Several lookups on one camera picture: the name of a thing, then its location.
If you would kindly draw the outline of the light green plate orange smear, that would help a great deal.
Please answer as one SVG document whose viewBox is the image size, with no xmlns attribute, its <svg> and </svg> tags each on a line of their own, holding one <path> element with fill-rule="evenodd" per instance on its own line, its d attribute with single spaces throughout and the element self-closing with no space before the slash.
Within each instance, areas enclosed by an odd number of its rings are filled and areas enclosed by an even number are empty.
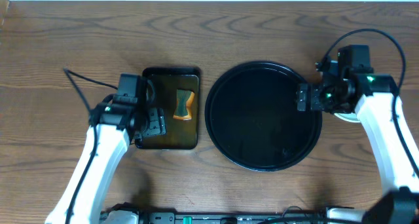
<svg viewBox="0 0 419 224">
<path fill-rule="evenodd" d="M 355 113 L 335 113 L 334 116 L 350 123 L 360 123 Z"/>
</svg>

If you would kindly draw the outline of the orange green scrub sponge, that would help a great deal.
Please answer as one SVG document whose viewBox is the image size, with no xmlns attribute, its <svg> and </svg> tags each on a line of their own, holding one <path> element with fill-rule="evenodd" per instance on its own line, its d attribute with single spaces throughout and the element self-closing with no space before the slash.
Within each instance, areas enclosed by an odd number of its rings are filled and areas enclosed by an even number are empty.
<svg viewBox="0 0 419 224">
<path fill-rule="evenodd" d="M 194 92 L 190 90 L 177 89 L 176 92 L 176 107 L 173 113 L 173 118 L 181 121 L 188 121 L 192 119 L 192 103 L 194 99 Z"/>
</svg>

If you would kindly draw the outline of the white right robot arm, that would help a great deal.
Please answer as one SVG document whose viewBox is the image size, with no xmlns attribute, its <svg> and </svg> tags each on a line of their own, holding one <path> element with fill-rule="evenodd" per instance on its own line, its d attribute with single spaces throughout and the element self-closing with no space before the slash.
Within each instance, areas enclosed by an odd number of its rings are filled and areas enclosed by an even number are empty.
<svg viewBox="0 0 419 224">
<path fill-rule="evenodd" d="M 414 223 L 418 210 L 418 147 L 407 126 L 397 85 L 390 75 L 324 73 L 318 84 L 297 88 L 299 111 L 353 113 L 367 134 L 382 197 L 366 211 L 330 208 L 328 223 Z"/>
</svg>

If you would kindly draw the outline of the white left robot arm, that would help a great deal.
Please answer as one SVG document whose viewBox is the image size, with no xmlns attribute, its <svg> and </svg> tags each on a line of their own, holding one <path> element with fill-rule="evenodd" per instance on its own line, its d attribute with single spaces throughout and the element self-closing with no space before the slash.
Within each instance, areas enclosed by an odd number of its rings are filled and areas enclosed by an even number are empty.
<svg viewBox="0 0 419 224">
<path fill-rule="evenodd" d="M 101 102 L 73 175 L 46 223 L 99 223 L 115 170 L 132 140 L 166 133 L 161 108 Z"/>
</svg>

